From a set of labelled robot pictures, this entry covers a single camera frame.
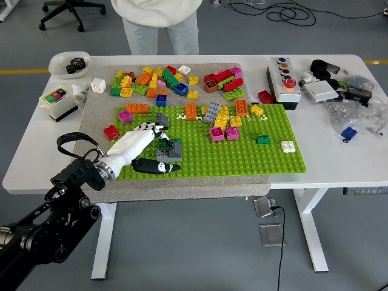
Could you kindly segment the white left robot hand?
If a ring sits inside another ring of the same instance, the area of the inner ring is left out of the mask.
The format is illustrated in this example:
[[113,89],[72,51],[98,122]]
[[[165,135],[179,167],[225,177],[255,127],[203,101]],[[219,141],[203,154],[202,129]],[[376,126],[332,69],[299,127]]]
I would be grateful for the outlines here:
[[159,162],[157,160],[140,158],[139,155],[155,138],[163,139],[172,145],[164,133],[168,128],[159,123],[145,122],[128,131],[107,152],[107,156],[99,160],[100,166],[107,172],[110,179],[116,179],[122,168],[132,166],[139,173],[162,175],[181,169],[179,165]]

